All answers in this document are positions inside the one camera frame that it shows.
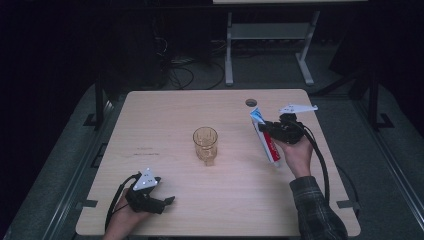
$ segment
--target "white tag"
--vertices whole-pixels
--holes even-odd
[[[309,112],[318,110],[317,105],[315,106],[305,106],[305,105],[295,105],[289,104],[288,106],[281,108],[280,113],[299,113],[299,112]]]
[[[138,179],[137,183],[134,185],[133,190],[138,191],[141,189],[154,187],[158,185],[158,181],[156,181],[153,172],[150,171],[150,168],[147,168],[142,174],[140,179]]]

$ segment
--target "person's left hand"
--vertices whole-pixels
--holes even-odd
[[[110,219],[103,240],[124,239],[140,222],[152,215],[149,212],[134,212],[125,199],[127,191],[128,188],[122,191],[122,196],[115,206],[115,213]]]

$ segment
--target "glass cup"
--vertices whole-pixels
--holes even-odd
[[[193,134],[197,157],[206,166],[213,166],[218,153],[218,134],[213,128],[201,127]]]

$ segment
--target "white stand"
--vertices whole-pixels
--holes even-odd
[[[231,62],[231,41],[237,39],[304,39],[305,45],[300,53],[296,53],[306,85],[313,85],[311,73],[305,58],[314,35],[320,12],[314,12],[309,23],[232,23],[232,13],[228,13],[227,22],[227,52],[225,56],[225,84],[232,86],[233,67]]]

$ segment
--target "plaid sleeve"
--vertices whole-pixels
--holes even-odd
[[[326,203],[314,177],[290,183],[299,218],[302,239],[347,239],[343,222]]]

